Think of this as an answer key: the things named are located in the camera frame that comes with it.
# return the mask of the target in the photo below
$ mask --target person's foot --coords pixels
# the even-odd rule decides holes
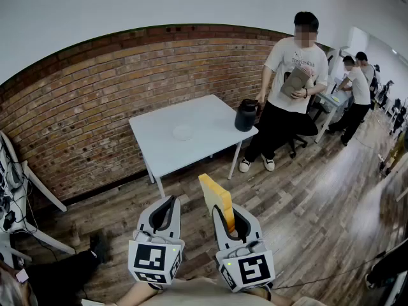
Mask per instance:
[[[261,157],[263,158],[263,165],[268,171],[274,171],[275,169],[275,162],[273,159],[267,159],[263,154],[261,154]]]
[[[348,142],[346,142],[346,140],[344,139],[344,135],[342,135],[342,136],[340,137],[340,140],[342,141],[342,143],[343,143],[344,146],[347,146]]]
[[[245,158],[242,159],[240,163],[240,171],[241,172],[247,172],[249,170],[249,167],[251,166],[251,162],[245,160]]]
[[[375,284],[374,284],[374,283],[371,283],[370,281],[368,281],[367,277],[368,277],[368,274],[366,274],[366,275],[364,276],[364,281],[365,281],[365,285],[366,285],[367,289],[368,289],[368,290],[375,289],[375,288],[376,288]]]
[[[101,231],[91,235],[89,249],[96,255],[100,263],[108,261],[108,241]]]

